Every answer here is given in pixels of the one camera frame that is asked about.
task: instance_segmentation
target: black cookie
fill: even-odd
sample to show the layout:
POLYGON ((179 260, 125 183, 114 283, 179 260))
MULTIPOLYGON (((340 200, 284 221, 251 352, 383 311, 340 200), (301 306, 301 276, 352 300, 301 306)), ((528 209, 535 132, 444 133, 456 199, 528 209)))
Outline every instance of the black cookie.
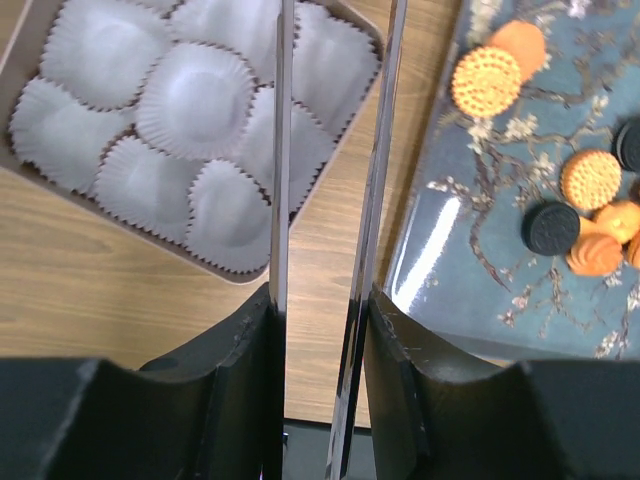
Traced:
POLYGON ((580 216, 569 205, 548 202, 525 215, 522 238, 533 253, 552 257, 567 253, 580 234, 580 216))
POLYGON ((640 119, 629 120, 618 133, 616 156, 622 168, 640 172, 640 119))

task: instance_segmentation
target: wood grain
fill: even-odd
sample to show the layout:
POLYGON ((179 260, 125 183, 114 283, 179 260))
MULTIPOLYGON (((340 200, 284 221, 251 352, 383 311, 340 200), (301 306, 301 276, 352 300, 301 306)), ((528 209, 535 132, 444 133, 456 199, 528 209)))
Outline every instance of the wood grain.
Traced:
MULTIPOLYGON (((457 2, 409 2, 381 265, 391 252, 457 2)), ((2 0, 0 47, 23 0, 2 0)), ((390 0, 352 0, 386 32, 390 0)), ((287 408, 330 422, 377 93, 291 235, 287 408)), ((259 285, 234 286, 0 173, 0 354, 99 355, 127 367, 177 347, 259 285)), ((366 395, 358 424, 368 425, 366 395)))

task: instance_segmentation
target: metal rod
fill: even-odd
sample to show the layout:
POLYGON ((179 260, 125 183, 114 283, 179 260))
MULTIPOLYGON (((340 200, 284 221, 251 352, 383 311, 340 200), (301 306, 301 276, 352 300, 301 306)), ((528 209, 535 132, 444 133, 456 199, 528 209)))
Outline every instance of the metal rod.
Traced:
POLYGON ((387 48, 382 68, 376 136, 369 161, 369 173, 360 219, 358 249, 347 311, 325 480, 344 480, 349 468, 369 315, 368 302, 373 286, 382 201, 391 150, 400 47, 406 13, 407 0, 393 0, 389 18, 387 48))
POLYGON ((282 480, 285 355, 287 335, 287 274, 289 267, 289 156, 294 41, 294 0, 281 0, 278 16, 274 105, 274 185, 271 219, 271 298, 269 385, 273 392, 266 420, 263 462, 265 480, 282 480))

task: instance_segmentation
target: table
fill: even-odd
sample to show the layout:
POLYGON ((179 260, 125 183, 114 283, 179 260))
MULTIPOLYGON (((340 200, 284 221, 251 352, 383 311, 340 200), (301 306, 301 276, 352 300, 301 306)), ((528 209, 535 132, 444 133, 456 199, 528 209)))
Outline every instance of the table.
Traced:
MULTIPOLYGON (((0 3, 3 48, 24 0, 0 3)), ((390 3, 352 0, 383 32, 390 3)), ((451 0, 409 3, 380 278, 458 8, 451 0)), ((291 234, 289 418, 331 421, 378 85, 375 90, 291 234)), ((5 172, 0 192, 0 355, 106 356, 136 368, 225 318, 262 281, 227 284, 5 172)), ((363 391, 357 423, 369 424, 363 391)))

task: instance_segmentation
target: tray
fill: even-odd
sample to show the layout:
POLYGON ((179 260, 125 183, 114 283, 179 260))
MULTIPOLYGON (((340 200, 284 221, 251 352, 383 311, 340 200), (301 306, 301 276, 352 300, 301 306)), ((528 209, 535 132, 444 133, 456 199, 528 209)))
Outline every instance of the tray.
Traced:
MULTIPOLYGON (((9 41, 4 56, 0 59, 0 131, 2 131, 3 133, 7 131, 10 115, 13 113, 21 90, 24 88, 25 84, 29 80, 31 80, 38 72, 38 62, 42 53, 44 42, 63 2, 64 0, 51 0, 46 2, 27 0, 25 2, 25 7, 18 21, 14 35, 9 41)), ((350 22, 367 33, 373 41, 378 57, 382 57, 382 36, 376 26, 374 26, 371 22, 366 20, 356 10, 354 10, 344 2, 338 0, 318 0, 315 3, 326 6, 331 12, 332 16, 350 22)), ((309 200, 319 187, 322 179, 324 178, 324 175, 326 175, 332 162, 338 155, 342 145, 349 136, 353 125, 355 124, 359 114, 362 111, 366 99, 371 94, 371 90, 372 89, 369 88, 367 95, 362 99, 359 110, 352 118, 343 134, 339 137, 338 144, 336 146, 336 149, 334 150, 333 156, 331 157, 329 162, 324 165, 322 170, 318 172, 318 177, 316 178, 315 183, 304 204, 302 205, 300 210, 292 214, 290 219, 291 227, 295 225, 296 220, 304 212, 304 209, 309 204, 309 200)), ((35 185, 44 188, 61 198, 64 198, 74 205, 84 208, 92 214, 106 219, 107 221, 113 223, 114 225, 117 225, 124 231, 132 233, 140 237, 141 239, 151 243, 152 245, 160 247, 173 255, 177 255, 179 258, 199 268, 219 275, 224 280, 231 283, 242 284, 252 282, 259 278, 268 268, 267 265, 258 271, 248 274, 230 273, 208 263, 202 262, 195 257, 192 257, 184 248, 180 246, 160 240, 153 235, 149 235, 143 232, 142 230, 118 222, 117 220, 113 219, 108 214, 103 212, 94 201, 81 197, 79 195, 71 194, 57 187, 55 184, 48 182, 33 167, 30 167, 28 165, 20 165, 12 153, 11 139, 6 133, 0 137, 0 168, 26 179, 34 183, 35 185)))
MULTIPOLYGON (((491 358, 640 357, 638 270, 578 277, 520 238, 528 207, 562 198, 566 159, 610 149, 621 123, 640 115, 639 66, 640 2, 462 2, 385 280, 399 308, 491 358), (452 103, 452 70, 514 18, 544 30, 547 65, 509 111, 474 121, 452 103)), ((635 181, 624 174, 620 198, 635 181)))

